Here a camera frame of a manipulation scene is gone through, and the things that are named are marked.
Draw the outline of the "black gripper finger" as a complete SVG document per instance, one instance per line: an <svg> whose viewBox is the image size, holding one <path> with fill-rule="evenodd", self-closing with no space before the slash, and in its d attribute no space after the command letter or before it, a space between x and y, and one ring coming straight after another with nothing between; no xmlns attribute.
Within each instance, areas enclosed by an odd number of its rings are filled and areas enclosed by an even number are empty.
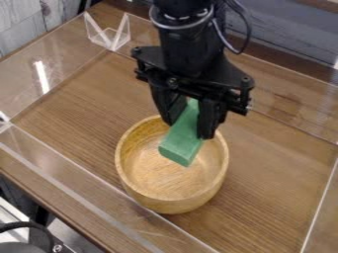
<svg viewBox="0 0 338 253"><path fill-rule="evenodd" d="M185 97L159 86L151 87L151 93L163 121L172 126L185 108Z"/></svg>
<svg viewBox="0 0 338 253"><path fill-rule="evenodd" d="M212 139L215 131L226 121L227 106L219 101L204 98L197 102L196 134L201 139Z"/></svg>

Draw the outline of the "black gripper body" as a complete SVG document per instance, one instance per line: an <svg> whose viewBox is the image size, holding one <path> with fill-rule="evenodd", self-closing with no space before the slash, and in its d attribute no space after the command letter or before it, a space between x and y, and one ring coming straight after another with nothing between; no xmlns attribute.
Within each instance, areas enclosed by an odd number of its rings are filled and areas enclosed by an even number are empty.
<svg viewBox="0 0 338 253"><path fill-rule="evenodd" d="M152 13L159 32L157 45L132 49L137 78L195 99L219 101L227 113L244 115L251 101L254 80L227 59L224 18L214 13L173 16Z"/></svg>

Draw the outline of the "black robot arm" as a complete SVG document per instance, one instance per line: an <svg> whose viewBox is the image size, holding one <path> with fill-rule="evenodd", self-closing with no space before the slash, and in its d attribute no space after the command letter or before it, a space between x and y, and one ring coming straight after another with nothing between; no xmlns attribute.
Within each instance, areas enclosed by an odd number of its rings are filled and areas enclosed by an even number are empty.
<svg viewBox="0 0 338 253"><path fill-rule="evenodd" d="M214 137L227 114L248 113L252 77L227 59L240 54L226 39L226 12L243 20L252 33L247 8L238 0L153 0L149 20L157 30L157 45L136 46L136 77L149 84L160 116L173 125L187 106L197 101L196 136Z"/></svg>

